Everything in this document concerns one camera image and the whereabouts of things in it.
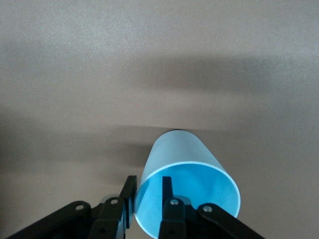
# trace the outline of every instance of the beige tabletop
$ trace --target beige tabletop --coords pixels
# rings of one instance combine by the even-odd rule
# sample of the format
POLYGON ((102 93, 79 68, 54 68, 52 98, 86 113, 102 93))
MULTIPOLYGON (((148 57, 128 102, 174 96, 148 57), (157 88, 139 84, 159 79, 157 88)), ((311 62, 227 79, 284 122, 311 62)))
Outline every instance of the beige tabletop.
POLYGON ((242 222, 319 238, 319 2, 0 2, 0 238, 119 193, 174 128, 234 178, 242 222))

